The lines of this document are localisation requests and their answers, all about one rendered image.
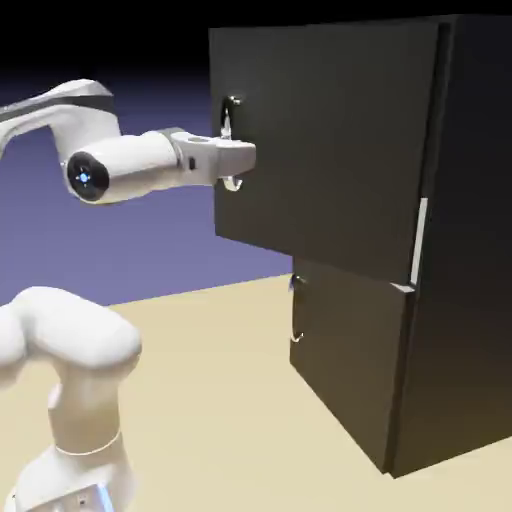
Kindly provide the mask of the small dark cabinet door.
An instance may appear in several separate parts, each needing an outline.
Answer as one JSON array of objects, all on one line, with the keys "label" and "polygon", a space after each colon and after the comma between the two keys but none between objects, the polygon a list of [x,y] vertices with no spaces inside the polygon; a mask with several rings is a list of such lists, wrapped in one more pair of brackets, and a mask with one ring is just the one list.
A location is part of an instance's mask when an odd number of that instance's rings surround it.
[{"label": "small dark cabinet door", "polygon": [[290,342],[290,362],[372,463],[388,473],[415,290],[299,258],[293,273],[306,284],[304,337]]}]

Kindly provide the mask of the large dark cabinet door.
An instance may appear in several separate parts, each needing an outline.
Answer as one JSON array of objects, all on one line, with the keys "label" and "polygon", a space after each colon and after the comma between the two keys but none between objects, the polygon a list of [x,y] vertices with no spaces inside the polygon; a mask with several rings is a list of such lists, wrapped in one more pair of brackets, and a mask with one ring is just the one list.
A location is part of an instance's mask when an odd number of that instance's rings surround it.
[{"label": "large dark cabinet door", "polygon": [[405,285],[411,276],[438,26],[432,21],[210,32],[212,107],[257,148],[219,236]]}]

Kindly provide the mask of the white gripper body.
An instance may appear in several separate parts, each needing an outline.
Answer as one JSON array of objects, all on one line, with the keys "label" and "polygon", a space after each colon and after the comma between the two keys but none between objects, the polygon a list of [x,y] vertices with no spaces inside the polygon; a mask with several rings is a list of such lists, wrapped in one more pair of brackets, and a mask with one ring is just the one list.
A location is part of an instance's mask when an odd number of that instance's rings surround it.
[{"label": "white gripper body", "polygon": [[215,138],[215,170],[217,179],[235,177],[256,165],[256,145],[240,140]]}]

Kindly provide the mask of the large curved metal handle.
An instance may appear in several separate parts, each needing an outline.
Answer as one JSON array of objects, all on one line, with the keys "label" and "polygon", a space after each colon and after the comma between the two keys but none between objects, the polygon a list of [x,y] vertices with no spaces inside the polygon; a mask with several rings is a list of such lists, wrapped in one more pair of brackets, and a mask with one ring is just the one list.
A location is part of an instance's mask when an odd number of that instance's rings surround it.
[{"label": "large curved metal handle", "polygon": [[[225,96],[222,100],[221,107],[221,130],[220,135],[223,139],[230,140],[232,138],[232,121],[235,108],[241,104],[242,100],[234,95]],[[223,178],[223,184],[226,190],[237,192],[240,190],[243,180],[235,176]]]}]

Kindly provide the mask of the dark cabinet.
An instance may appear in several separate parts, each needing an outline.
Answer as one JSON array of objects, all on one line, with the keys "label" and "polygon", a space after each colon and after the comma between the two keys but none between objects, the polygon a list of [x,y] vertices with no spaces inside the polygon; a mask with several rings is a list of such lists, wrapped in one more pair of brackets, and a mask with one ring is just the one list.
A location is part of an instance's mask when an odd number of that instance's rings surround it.
[{"label": "dark cabinet", "polygon": [[512,13],[441,20],[393,467],[512,437]]}]

